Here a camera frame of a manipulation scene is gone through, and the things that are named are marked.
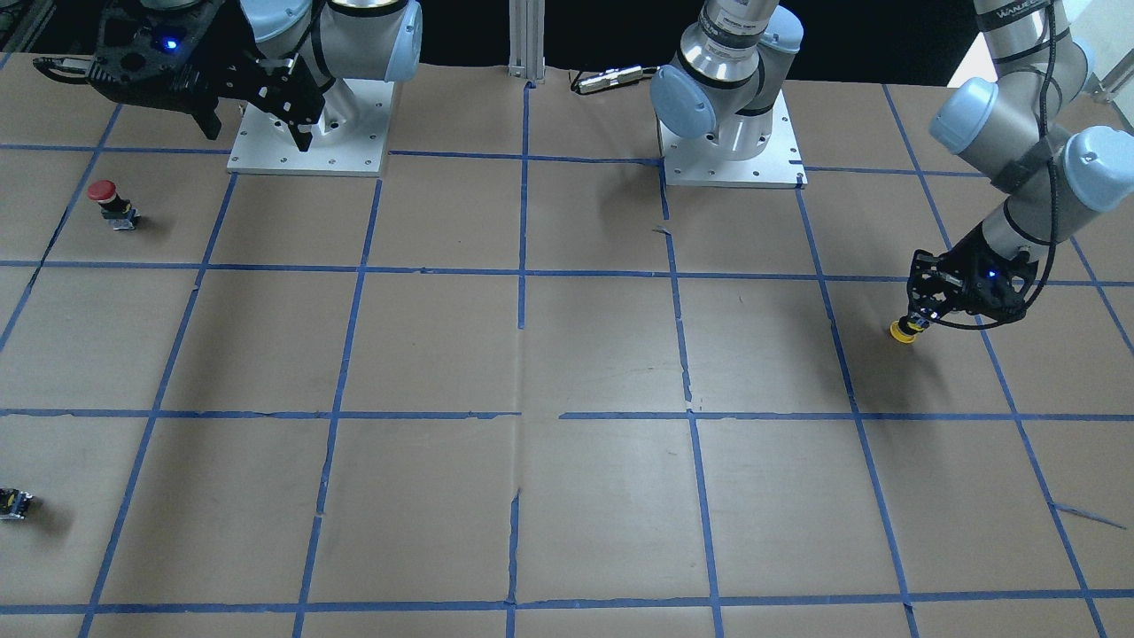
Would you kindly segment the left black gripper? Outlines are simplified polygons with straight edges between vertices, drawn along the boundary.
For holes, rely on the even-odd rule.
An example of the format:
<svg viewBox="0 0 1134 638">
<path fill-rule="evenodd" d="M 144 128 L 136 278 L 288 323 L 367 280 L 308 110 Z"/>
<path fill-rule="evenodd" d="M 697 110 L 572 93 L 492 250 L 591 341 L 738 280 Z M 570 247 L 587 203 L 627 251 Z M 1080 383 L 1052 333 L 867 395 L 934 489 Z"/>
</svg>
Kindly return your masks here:
<svg viewBox="0 0 1134 638">
<path fill-rule="evenodd" d="M 974 229 L 951 250 L 915 252 L 906 286 L 905 330 L 924 331 L 951 312 L 1019 322 L 1026 295 L 1036 282 L 1038 262 L 1029 250 L 1006 260 Z"/>
</svg>

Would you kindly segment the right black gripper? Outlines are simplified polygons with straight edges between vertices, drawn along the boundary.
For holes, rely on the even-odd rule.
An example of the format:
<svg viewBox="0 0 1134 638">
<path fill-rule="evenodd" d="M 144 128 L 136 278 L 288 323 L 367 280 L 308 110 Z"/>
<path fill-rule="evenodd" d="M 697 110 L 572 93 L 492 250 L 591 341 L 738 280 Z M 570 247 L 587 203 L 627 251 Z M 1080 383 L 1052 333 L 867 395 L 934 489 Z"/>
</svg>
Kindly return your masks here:
<svg viewBox="0 0 1134 638">
<path fill-rule="evenodd" d="M 325 107 L 299 54 L 260 59 L 238 1 L 109 1 L 98 22 L 88 85 L 125 105 L 184 112 L 208 141 L 219 97 L 242 97 L 287 126 L 301 152 Z"/>
</svg>

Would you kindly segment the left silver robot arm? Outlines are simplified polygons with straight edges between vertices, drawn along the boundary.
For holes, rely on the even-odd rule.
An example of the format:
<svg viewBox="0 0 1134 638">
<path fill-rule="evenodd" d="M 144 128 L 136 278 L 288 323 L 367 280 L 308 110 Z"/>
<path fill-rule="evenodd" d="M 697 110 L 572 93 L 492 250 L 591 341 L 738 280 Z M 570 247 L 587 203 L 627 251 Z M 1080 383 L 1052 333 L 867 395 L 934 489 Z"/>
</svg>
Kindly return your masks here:
<svg viewBox="0 0 1134 638">
<path fill-rule="evenodd" d="M 907 311 L 890 326 L 902 343 L 951 314 L 990 327 L 1019 322 L 1046 289 L 1057 246 L 1131 194 L 1129 133 L 1053 121 L 1093 65 L 1060 1 L 976 1 L 975 12 L 997 78 L 955 90 L 930 133 L 1005 199 L 951 250 L 913 254 Z M 717 163 L 756 158 L 803 36 L 777 1 L 708 1 L 649 84 L 661 131 Z"/>
</svg>

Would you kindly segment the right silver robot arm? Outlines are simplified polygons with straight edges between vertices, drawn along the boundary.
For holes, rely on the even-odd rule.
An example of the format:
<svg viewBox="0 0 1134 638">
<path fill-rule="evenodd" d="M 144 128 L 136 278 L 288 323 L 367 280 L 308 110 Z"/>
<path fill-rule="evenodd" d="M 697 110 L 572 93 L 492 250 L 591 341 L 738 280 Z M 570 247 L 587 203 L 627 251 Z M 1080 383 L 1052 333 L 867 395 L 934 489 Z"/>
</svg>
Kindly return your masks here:
<svg viewBox="0 0 1134 638">
<path fill-rule="evenodd" d="M 422 40 L 417 1 L 109 1 L 82 80 L 116 104 L 188 114 L 209 141 L 234 97 L 307 151 L 329 90 L 411 80 Z"/>
</svg>

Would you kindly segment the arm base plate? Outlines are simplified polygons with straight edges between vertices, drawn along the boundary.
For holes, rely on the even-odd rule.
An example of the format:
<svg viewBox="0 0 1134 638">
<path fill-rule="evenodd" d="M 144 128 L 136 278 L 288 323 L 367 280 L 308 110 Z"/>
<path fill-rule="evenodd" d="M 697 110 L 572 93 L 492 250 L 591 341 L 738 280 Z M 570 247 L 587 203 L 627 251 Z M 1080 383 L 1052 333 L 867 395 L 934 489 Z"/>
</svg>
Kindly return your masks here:
<svg viewBox="0 0 1134 638">
<path fill-rule="evenodd" d="M 770 112 L 734 114 L 711 136 L 682 137 L 659 122 L 657 138 L 669 185 L 802 189 L 809 182 L 782 92 Z"/>
<path fill-rule="evenodd" d="M 297 148 L 279 118 L 245 107 L 227 162 L 231 175 L 352 176 L 376 178 L 384 168 L 393 97 L 400 85 L 340 78 L 324 94 L 320 120 L 301 131 L 308 150 Z"/>
</svg>

